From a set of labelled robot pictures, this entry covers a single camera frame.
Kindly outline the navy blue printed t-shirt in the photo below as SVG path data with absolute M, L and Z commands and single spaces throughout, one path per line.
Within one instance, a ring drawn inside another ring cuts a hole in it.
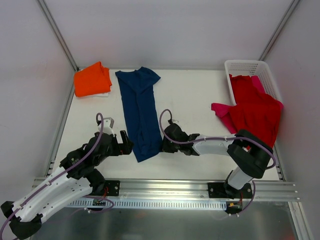
M 135 158 L 140 163 L 162 150 L 154 97 L 154 84 L 161 77 L 146 67 L 130 72 L 117 71 L 115 76 L 120 89 L 127 134 L 133 142 Z

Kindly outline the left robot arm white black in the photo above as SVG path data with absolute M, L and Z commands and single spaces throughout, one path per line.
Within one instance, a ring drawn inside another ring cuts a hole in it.
M 34 235 L 50 217 L 73 201 L 87 195 L 101 196 L 108 185 L 97 166 L 107 157 L 129 155 L 133 142 L 126 131 L 115 134 L 96 132 L 88 143 L 69 152 L 41 184 L 17 201 L 5 201 L 1 211 L 5 226 L 15 238 L 25 240 Z

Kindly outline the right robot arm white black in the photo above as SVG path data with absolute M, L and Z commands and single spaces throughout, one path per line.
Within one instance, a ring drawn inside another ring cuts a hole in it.
M 262 179 L 274 157 L 273 150 L 249 131 L 241 129 L 230 136 L 205 136 L 193 133 L 188 135 L 179 125 L 171 122 L 162 129 L 162 151 L 165 153 L 181 152 L 186 156 L 222 155 L 229 156 L 236 164 L 222 183 L 208 183 L 210 198 L 237 199 L 250 198 L 253 194 L 249 182 Z

